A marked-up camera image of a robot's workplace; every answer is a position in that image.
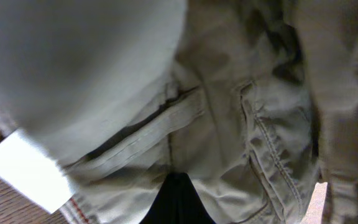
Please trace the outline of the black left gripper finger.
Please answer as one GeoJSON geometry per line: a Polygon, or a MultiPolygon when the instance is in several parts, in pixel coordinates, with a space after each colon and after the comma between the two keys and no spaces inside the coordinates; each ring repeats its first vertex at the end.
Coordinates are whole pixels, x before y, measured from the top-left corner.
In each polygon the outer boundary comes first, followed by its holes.
{"type": "Polygon", "coordinates": [[[170,173],[140,224],[214,224],[186,173],[170,173]]]}

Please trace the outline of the beige shorts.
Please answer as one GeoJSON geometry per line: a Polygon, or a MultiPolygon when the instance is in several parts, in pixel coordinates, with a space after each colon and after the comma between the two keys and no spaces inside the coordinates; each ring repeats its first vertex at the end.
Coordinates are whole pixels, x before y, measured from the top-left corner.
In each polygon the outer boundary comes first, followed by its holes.
{"type": "Polygon", "coordinates": [[[215,223],[358,223],[358,1],[0,1],[0,178],[140,223],[186,173],[215,223]]]}

